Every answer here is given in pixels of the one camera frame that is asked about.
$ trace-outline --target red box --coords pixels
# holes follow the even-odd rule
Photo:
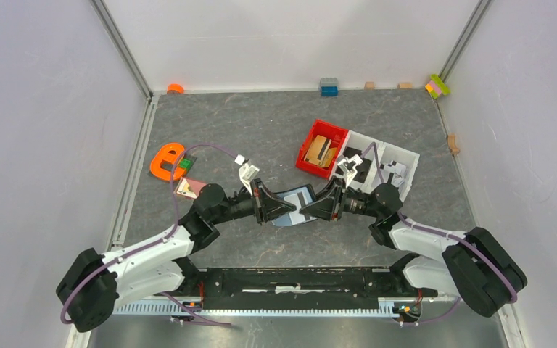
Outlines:
[[[340,148],[342,147],[342,143],[347,138],[348,130],[344,128],[340,128],[335,126],[331,123],[324,122],[322,120],[315,120],[313,123],[313,127],[308,132],[308,136],[302,147],[300,147],[300,153],[298,154],[298,158],[296,159],[296,167],[305,172],[309,172],[313,175],[321,176],[324,179],[329,179],[330,175],[332,174],[332,168],[334,168],[334,163],[336,162],[336,158],[340,152]],[[336,147],[336,153],[332,157],[332,161],[330,162],[330,166],[327,168],[317,167],[316,165],[312,165],[308,162],[304,162],[304,157],[306,156],[306,152],[308,151],[308,147],[310,143],[313,142],[315,136],[325,136],[326,138],[330,139],[330,147]]]

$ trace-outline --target cardboard piece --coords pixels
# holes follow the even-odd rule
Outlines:
[[[330,145],[330,139],[325,136],[316,136],[308,147],[304,161],[322,168],[329,167],[337,150],[336,147],[330,149]]]
[[[176,186],[175,194],[179,196],[184,196],[190,199],[196,199],[199,196],[199,192],[202,188],[206,186],[206,183],[201,181],[193,180],[190,178],[181,178]]]

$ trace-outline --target pink block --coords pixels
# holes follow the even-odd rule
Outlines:
[[[432,87],[432,89],[434,89],[435,92],[437,92],[438,95],[443,95],[443,91],[441,91],[441,88],[439,88],[439,86],[437,86],[434,81],[431,80],[430,82],[428,82],[428,84],[430,85],[430,87]]]

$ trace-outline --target orange toy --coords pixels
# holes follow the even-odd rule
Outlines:
[[[163,181],[169,181],[172,166],[174,166],[174,162],[176,162],[178,156],[180,156],[183,152],[184,146],[179,143],[169,143],[164,145],[161,150],[159,150],[157,155],[154,156],[152,162],[150,162],[150,172],[152,175]],[[180,179],[185,173],[186,169],[176,167],[176,171],[174,172],[174,181]]]
[[[184,93],[184,88],[177,83],[172,83],[168,86],[168,94],[182,94]]]

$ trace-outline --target toy brick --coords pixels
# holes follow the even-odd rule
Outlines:
[[[338,96],[338,87],[336,86],[321,87],[321,96]]]
[[[451,133],[447,136],[447,145],[450,148],[450,153],[455,156],[460,153],[460,149],[455,145],[455,134]]]
[[[321,80],[319,80],[319,87],[338,87],[338,79],[321,78]]]
[[[193,165],[193,162],[190,161],[190,160],[188,160],[188,159],[186,159],[186,158],[181,159],[181,162],[178,163],[178,166],[179,166],[179,167],[181,167],[181,168],[183,168],[183,169],[186,169],[186,170],[191,169],[191,166],[192,166],[192,165]]]

